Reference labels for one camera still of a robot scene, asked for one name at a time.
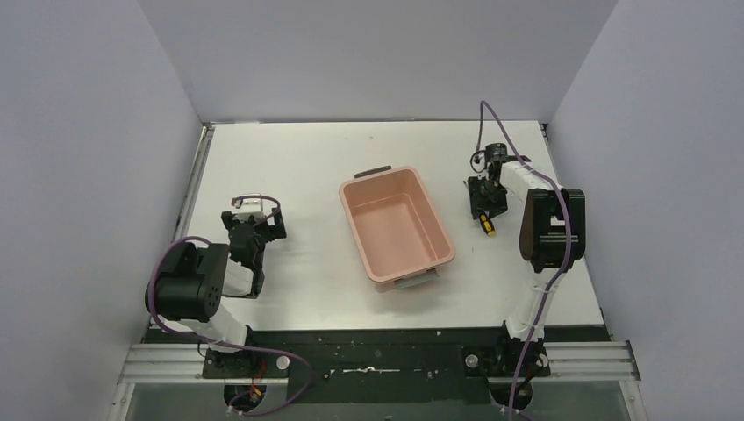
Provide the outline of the yellow black handled screwdriver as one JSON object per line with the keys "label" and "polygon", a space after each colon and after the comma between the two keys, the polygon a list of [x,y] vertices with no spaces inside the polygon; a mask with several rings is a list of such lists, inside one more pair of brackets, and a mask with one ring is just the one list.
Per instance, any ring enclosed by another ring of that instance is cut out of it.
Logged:
{"label": "yellow black handled screwdriver", "polygon": [[[471,203],[477,203],[478,205],[480,205],[480,196],[479,196],[479,193],[476,191],[477,182],[473,182],[471,177],[469,177],[466,181],[464,181],[464,184],[465,184],[465,187],[469,195],[469,212],[470,212]],[[474,221],[476,221],[479,224],[482,231],[488,237],[493,237],[496,235],[496,229],[487,211],[483,210],[481,220],[474,220]]]}

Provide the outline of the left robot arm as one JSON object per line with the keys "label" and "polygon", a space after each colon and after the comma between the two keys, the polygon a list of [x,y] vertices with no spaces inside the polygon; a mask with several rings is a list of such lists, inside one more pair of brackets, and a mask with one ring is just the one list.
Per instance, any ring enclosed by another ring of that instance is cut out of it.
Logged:
{"label": "left robot arm", "polygon": [[253,333],[221,303],[225,297],[255,299],[265,282],[268,243],[287,236],[280,207],[240,206],[221,213],[226,243],[198,247],[189,241],[167,252],[145,295],[148,310],[182,322],[207,345],[207,366],[237,377],[257,375],[266,355],[255,348]]}

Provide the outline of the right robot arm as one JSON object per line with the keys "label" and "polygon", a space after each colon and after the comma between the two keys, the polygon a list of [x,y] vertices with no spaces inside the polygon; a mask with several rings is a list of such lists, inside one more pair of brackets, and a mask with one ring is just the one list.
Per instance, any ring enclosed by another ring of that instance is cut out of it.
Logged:
{"label": "right robot arm", "polygon": [[487,376],[547,375],[545,323],[561,278],[585,252],[585,194],[539,175],[527,157],[508,153],[503,143],[475,151],[469,162],[475,172],[465,181],[470,215],[486,235],[495,235],[493,219],[506,213],[509,194],[524,204],[519,254],[533,273],[495,347],[466,361]]}

